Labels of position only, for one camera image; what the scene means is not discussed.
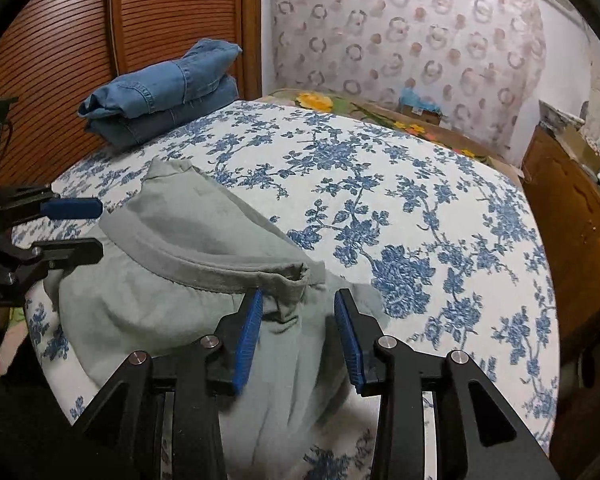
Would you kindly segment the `brown wooden dresser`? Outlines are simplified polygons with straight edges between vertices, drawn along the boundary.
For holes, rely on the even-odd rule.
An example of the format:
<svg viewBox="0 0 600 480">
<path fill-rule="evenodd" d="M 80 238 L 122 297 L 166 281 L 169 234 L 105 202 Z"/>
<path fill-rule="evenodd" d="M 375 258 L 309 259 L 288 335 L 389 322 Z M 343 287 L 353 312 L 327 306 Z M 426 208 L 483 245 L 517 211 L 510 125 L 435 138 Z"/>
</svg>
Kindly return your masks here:
<svg viewBox="0 0 600 480">
<path fill-rule="evenodd" d="M 577 478 L 600 460 L 600 192 L 542 127 L 522 170 L 559 325 L 562 377 L 550 460 L 562 477 Z"/>
</svg>

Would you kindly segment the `folded blue denim jeans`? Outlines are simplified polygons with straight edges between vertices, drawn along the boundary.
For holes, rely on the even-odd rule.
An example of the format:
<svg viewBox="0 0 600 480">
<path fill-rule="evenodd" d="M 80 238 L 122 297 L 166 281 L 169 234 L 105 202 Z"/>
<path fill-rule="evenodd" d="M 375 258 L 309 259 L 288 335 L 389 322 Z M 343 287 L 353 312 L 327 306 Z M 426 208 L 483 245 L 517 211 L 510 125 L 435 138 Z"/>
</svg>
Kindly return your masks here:
<svg viewBox="0 0 600 480">
<path fill-rule="evenodd" d="M 228 70 L 242 49 L 204 38 L 181 58 L 127 73 L 94 90 L 79 106 L 85 130 L 118 151 L 207 116 L 238 99 Z"/>
</svg>

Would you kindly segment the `blue floral white bedsheet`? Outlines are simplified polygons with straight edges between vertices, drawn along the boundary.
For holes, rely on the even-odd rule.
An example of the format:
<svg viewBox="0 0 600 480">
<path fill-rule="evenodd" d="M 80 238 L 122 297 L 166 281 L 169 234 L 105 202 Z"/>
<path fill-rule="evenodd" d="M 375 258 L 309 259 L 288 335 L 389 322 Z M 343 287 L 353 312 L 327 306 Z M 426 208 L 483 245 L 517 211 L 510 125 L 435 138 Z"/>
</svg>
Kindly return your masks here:
<svg viewBox="0 0 600 480">
<path fill-rule="evenodd" d="M 155 158 L 188 158 L 329 270 L 381 293 L 414 348 L 474 358 L 547 446 L 558 323 L 550 269 L 521 189 L 414 136 L 300 107 L 238 101 L 141 148 L 102 150 L 54 183 L 119 206 Z"/>
</svg>

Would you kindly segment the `brown louvered wardrobe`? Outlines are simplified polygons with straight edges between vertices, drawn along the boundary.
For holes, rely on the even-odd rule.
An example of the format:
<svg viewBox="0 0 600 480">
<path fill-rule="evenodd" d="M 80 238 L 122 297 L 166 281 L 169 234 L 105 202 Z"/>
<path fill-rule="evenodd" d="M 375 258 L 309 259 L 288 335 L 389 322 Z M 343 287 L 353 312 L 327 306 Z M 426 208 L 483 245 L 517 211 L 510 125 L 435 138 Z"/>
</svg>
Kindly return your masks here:
<svg viewBox="0 0 600 480">
<path fill-rule="evenodd" d="M 201 38 L 239 44 L 230 70 L 262 93 L 260 0 L 0 0 L 0 187 L 53 181 L 102 146 L 78 115 L 111 79 L 177 58 Z"/>
</svg>

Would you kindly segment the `patterned lace curtain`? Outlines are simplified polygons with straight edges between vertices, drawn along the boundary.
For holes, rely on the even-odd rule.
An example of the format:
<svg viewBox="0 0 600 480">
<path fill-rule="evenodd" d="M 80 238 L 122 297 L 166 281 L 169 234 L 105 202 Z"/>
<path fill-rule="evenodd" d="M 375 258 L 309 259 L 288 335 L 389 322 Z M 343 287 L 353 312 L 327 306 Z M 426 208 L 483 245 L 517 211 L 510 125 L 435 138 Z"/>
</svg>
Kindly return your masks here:
<svg viewBox="0 0 600 480">
<path fill-rule="evenodd" d="M 383 107 L 431 107 L 513 154 L 545 66 L 536 0 L 271 0 L 275 79 Z"/>
</svg>

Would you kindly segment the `grey-green cotton pants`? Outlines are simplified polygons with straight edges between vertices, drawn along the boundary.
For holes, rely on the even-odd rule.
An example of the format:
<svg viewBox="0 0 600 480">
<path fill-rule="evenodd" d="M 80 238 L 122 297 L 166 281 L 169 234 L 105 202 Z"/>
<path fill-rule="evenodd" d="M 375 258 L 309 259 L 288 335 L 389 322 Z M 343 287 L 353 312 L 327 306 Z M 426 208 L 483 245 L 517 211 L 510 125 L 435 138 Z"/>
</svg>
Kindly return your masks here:
<svg viewBox="0 0 600 480">
<path fill-rule="evenodd" d="M 250 288 L 263 318 L 244 392 L 222 407 L 228 473 L 286 479 L 347 377 L 332 316 L 346 281 L 186 160 L 153 162 L 92 235 L 104 255 L 44 283 L 69 344 L 102 385 L 134 350 L 163 356 L 210 333 Z"/>
</svg>

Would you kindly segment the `cardboard box with blue bag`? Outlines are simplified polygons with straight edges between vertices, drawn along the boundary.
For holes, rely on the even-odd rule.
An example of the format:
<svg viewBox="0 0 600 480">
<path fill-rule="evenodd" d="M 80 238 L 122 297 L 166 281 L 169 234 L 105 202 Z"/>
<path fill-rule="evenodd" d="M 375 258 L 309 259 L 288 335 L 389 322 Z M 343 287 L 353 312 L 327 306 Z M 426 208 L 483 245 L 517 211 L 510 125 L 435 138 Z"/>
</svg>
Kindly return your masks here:
<svg viewBox="0 0 600 480">
<path fill-rule="evenodd" d="M 413 88 L 402 89 L 398 112 L 435 126 L 440 125 L 442 119 L 440 107 L 432 99 L 419 96 Z"/>
</svg>

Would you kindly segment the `colourful floral blanket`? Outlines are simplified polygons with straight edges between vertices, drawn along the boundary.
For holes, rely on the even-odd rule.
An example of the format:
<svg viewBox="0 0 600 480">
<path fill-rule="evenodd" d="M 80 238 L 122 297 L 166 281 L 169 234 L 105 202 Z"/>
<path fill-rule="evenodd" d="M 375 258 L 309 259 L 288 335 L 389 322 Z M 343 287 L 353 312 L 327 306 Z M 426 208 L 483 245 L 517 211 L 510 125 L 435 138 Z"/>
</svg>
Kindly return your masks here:
<svg viewBox="0 0 600 480">
<path fill-rule="evenodd" d="M 261 96 L 258 101 L 296 106 L 306 110 L 314 110 L 314 112 L 330 113 L 356 119 L 360 122 L 368 122 L 369 124 L 410 134 L 420 140 L 445 146 L 454 152 L 477 159 L 479 162 L 497 170 L 512 168 L 502 156 L 495 154 L 488 148 L 484 148 L 461 133 L 430 124 L 418 117 L 387 110 L 364 100 L 350 100 L 328 92 L 285 88 Z"/>
</svg>

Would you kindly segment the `clutter on dresser top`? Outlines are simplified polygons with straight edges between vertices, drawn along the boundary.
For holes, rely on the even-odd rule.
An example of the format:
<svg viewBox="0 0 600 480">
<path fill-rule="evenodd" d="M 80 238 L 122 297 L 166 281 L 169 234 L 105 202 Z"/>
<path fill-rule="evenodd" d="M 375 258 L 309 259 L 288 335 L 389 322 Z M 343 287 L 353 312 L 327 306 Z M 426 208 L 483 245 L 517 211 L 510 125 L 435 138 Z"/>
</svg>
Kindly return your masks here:
<svg viewBox="0 0 600 480">
<path fill-rule="evenodd" d="M 582 132 L 585 121 L 539 100 L 540 125 L 600 186 L 600 144 Z"/>
</svg>

